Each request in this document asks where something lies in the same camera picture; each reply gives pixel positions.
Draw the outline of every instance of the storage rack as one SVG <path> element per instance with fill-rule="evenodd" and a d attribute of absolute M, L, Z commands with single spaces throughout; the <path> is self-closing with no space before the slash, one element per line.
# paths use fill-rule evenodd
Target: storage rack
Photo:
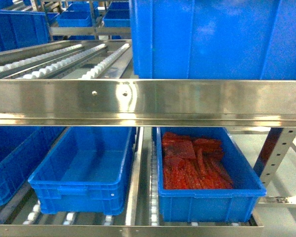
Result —
<path fill-rule="evenodd" d="M 53 7 L 57 6 L 59 8 L 59 13 L 62 12 L 61 10 L 61 2 L 67 2 L 70 0 L 46 0 L 44 2 L 49 2 L 48 4 L 52 4 Z M 99 36 L 130 36 L 130 28 L 129 27 L 103 27 L 102 18 L 106 14 L 107 5 L 105 4 L 105 12 L 102 14 L 102 16 L 98 17 L 98 19 L 95 18 L 94 15 L 94 8 L 93 8 L 93 2 L 95 1 L 104 1 L 104 0 L 90 0 L 90 11 L 91 11 L 91 18 L 92 18 L 92 27 L 58 27 L 58 26 L 49 26 L 49 34 L 51 36 L 51 39 L 53 39 L 52 36 L 95 36 L 95 39 L 99 39 Z M 34 11 L 45 11 L 45 3 L 42 2 L 42 6 L 40 7 L 37 3 L 37 0 L 31 0 L 32 8 Z"/>
<path fill-rule="evenodd" d="M 131 40 L 58 41 L 1 52 L 0 65 L 76 44 L 87 50 L 102 43 L 106 48 L 98 55 L 73 62 L 52 79 L 11 79 L 37 70 L 41 64 L 5 72 L 0 77 L 0 125 L 139 127 L 125 211 L 116 217 L 95 213 L 41 215 L 33 190 L 25 183 L 0 207 L 0 237 L 260 236 L 263 225 L 255 212 L 248 223 L 162 222 L 154 142 L 144 140 L 144 127 L 225 126 L 236 134 L 268 133 L 259 157 L 265 165 L 255 166 L 267 185 L 288 148 L 296 151 L 296 81 L 128 79 L 132 73 L 131 48 L 99 75 L 100 79 L 60 79 L 83 64 L 89 70 Z M 45 59 L 53 60 L 57 60 L 55 56 Z M 296 207 L 288 197 L 262 198 L 258 205 Z M 22 225 L 30 212 L 32 225 Z M 23 221 L 16 223 L 16 216 L 24 216 Z"/>

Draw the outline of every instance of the floor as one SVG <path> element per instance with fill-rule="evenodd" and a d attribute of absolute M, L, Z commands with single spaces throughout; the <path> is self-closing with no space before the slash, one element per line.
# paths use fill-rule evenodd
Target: floor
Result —
<path fill-rule="evenodd" d="M 253 166 L 266 135 L 233 135 L 233 138 Z M 291 148 L 268 185 L 267 195 L 296 195 L 296 153 Z M 265 225 L 263 237 L 296 237 L 296 208 L 257 207 L 257 211 Z"/>

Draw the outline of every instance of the empty blue crate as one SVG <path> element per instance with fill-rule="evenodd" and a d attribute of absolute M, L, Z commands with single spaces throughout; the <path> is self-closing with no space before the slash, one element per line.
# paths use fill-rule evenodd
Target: empty blue crate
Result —
<path fill-rule="evenodd" d="M 106 27 L 130 27 L 129 10 L 108 10 L 103 21 Z"/>
<path fill-rule="evenodd" d="M 129 10 L 128 1 L 112 2 L 109 6 L 109 10 Z"/>
<path fill-rule="evenodd" d="M 130 0 L 130 9 L 140 78 L 296 80 L 296 0 Z"/>
<path fill-rule="evenodd" d="M 54 24 L 57 21 L 57 17 L 59 16 L 59 13 L 56 12 L 49 12 L 47 14 L 48 22 L 50 25 Z"/>
<path fill-rule="evenodd" d="M 86 11 L 64 11 L 57 17 L 60 27 L 89 27 L 92 26 L 90 12 Z"/>
<path fill-rule="evenodd" d="M 13 197 L 63 130 L 63 127 L 0 126 L 0 205 Z"/>
<path fill-rule="evenodd" d="M 42 213 L 124 209 L 135 142 L 132 127 L 72 127 L 30 176 Z"/>
<path fill-rule="evenodd" d="M 49 40 L 45 13 L 0 10 L 0 52 L 48 43 Z"/>
<path fill-rule="evenodd" d="M 232 190 L 165 190 L 161 138 L 165 132 L 222 141 L 222 164 L 233 180 Z M 160 213 L 167 222 L 247 222 L 266 189 L 226 129 L 158 127 L 156 129 Z"/>
<path fill-rule="evenodd" d="M 94 7 L 94 15 L 97 18 L 99 14 L 98 10 L 98 2 L 93 3 Z M 66 11 L 85 11 L 85 12 L 90 12 L 90 4 L 81 2 L 81 3 L 72 3 Z"/>
<path fill-rule="evenodd" d="M 13 1 L 12 0 L 0 0 L 0 9 L 6 8 L 8 6 L 12 6 Z"/>

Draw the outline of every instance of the metal upright post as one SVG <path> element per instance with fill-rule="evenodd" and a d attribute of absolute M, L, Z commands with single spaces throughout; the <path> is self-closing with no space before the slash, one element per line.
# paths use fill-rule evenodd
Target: metal upright post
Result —
<path fill-rule="evenodd" d="M 49 37 L 50 37 L 50 41 L 54 41 L 53 35 L 52 35 L 52 33 L 51 33 L 51 30 L 50 30 L 50 25 L 49 25 L 49 21 L 48 21 L 48 16 L 47 16 L 47 12 L 46 12 L 46 10 L 45 10 L 45 6 L 44 6 L 44 4 L 45 4 L 45 2 L 42 1 L 42 2 L 41 2 L 41 10 L 42 10 L 42 12 L 45 13 L 45 19 L 46 19 L 46 22 L 47 22 L 47 29 L 48 29 L 48 34 L 49 34 Z"/>
<path fill-rule="evenodd" d="M 267 186 L 296 137 L 296 128 L 271 128 L 254 166 L 255 172 Z"/>
<path fill-rule="evenodd" d="M 95 18 L 95 14 L 94 14 L 94 5 L 93 5 L 93 1 L 91 0 L 91 1 L 89 1 L 89 4 L 90 4 L 90 11 L 91 11 L 91 18 L 92 18 L 92 26 L 93 26 L 93 28 L 94 28 L 94 38 L 96 39 L 96 40 L 98 40 L 99 39 L 99 36 L 98 36 L 98 34 L 96 33 L 96 31 L 97 31 L 97 24 L 96 24 L 96 18 Z"/>
<path fill-rule="evenodd" d="M 39 5 L 37 0 L 31 0 L 33 11 L 39 11 Z"/>

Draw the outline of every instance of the crate handle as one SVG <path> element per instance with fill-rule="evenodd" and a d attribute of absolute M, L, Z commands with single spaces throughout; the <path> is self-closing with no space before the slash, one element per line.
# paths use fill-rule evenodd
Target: crate handle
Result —
<path fill-rule="evenodd" d="M 81 187 L 60 187 L 58 190 L 61 193 L 61 195 L 85 196 L 88 192 L 86 188 Z"/>

